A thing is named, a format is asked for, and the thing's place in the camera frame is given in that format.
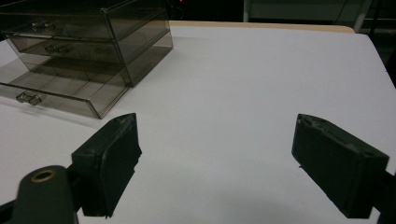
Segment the white table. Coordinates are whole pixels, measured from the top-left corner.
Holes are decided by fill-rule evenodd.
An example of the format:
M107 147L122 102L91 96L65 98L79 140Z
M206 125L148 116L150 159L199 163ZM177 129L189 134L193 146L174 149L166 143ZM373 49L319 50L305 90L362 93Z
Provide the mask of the white table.
M19 181L135 112L143 155L115 216L90 223L375 223L349 220L291 156L298 113L387 153L396 90L365 35L173 26L175 48L103 120L0 97L0 203ZM10 49L1 43L0 62Z

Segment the white surface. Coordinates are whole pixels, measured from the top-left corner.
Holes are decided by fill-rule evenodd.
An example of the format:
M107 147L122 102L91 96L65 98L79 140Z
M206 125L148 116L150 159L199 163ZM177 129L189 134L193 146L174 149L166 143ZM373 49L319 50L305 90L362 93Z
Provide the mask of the white surface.
M375 223L348 220L291 156L298 113L390 155L396 90L365 35L172 27L175 48L105 119L0 97L0 203L21 178L136 112L143 155L115 216L80 223ZM1 51L3 61L9 52Z

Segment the drawer organizer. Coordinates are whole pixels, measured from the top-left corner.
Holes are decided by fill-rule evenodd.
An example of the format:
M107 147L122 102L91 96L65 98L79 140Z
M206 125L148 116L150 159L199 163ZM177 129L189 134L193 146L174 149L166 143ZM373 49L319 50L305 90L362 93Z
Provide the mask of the drawer organizer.
M98 119L173 47L162 0L25 0L0 30L19 56L0 94Z

